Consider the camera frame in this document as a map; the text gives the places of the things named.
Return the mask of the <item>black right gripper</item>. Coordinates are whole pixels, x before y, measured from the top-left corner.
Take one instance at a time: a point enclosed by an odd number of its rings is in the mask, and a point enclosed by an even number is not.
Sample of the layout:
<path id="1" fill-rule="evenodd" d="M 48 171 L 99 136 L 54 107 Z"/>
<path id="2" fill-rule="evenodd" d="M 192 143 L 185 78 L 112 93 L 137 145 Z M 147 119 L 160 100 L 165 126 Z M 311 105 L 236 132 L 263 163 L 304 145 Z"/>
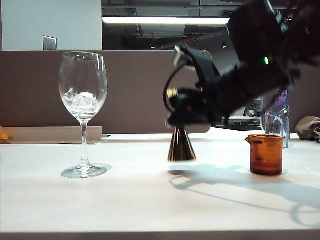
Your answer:
<path id="1" fill-rule="evenodd" d="M 210 105 L 203 92 L 187 88 L 170 88 L 169 105 L 171 113 L 165 120 L 168 126 L 201 125 L 209 128 L 226 116 Z"/>

